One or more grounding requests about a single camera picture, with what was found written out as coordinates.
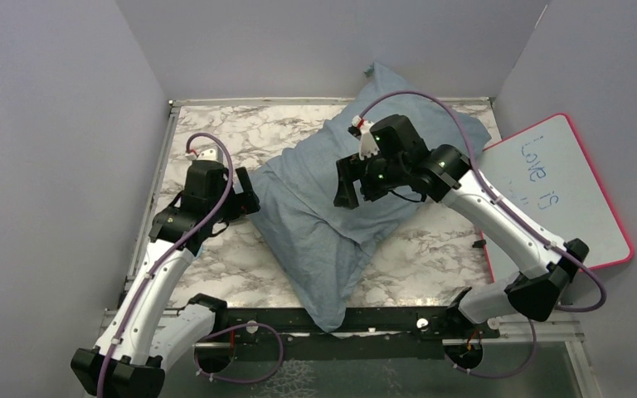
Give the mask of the patchwork and blue pillowcase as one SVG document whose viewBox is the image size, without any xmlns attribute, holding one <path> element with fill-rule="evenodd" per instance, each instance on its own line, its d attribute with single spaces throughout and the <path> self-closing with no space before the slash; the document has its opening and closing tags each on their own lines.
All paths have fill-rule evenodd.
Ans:
<svg viewBox="0 0 637 398">
<path fill-rule="evenodd" d="M 378 244 L 419 207 L 418 195 L 408 187 L 378 201 L 361 201 L 353 210 L 333 204 L 338 190 L 336 163 L 358 150 L 348 127 L 361 112 L 371 121 L 392 114 L 407 116 L 430 149 L 447 143 L 481 153 L 490 140 L 475 117 L 451 118 L 437 104 L 418 97 L 402 76 L 375 64 L 372 78 L 353 102 L 317 133 L 250 172 L 260 202 L 250 221 L 302 306 L 325 332 L 343 323 L 348 300 Z"/>
</svg>

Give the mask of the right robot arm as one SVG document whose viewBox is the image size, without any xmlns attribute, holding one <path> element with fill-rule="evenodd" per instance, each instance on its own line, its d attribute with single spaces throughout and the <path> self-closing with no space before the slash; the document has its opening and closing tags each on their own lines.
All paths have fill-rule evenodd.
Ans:
<svg viewBox="0 0 637 398">
<path fill-rule="evenodd" d="M 517 266 L 508 278 L 456 297 L 445 315 L 452 335 L 466 337 L 491 318 L 515 313 L 537 322 L 549 318 L 589 252 L 583 241 L 564 241 L 545 231 L 500 195 L 456 147 L 429 150 L 404 115 L 375 124 L 356 116 L 348 131 L 360 146 L 336 162 L 336 207 L 354 209 L 361 200 L 376 201 L 409 187 L 465 217 Z"/>
</svg>

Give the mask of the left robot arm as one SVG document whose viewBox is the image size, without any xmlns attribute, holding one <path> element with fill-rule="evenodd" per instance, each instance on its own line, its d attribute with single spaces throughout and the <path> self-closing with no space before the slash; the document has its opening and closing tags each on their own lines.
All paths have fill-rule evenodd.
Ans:
<svg viewBox="0 0 637 398">
<path fill-rule="evenodd" d="M 158 325 L 203 242 L 216 236 L 215 225 L 228 226 L 259 209 L 245 168 L 192 162 L 184 188 L 153 218 L 143 263 L 114 319 L 92 348 L 77 349 L 71 359 L 87 394 L 157 397 L 167 370 L 194 340 L 224 336 L 226 316 L 201 304 L 184 309 L 166 332 Z"/>
</svg>

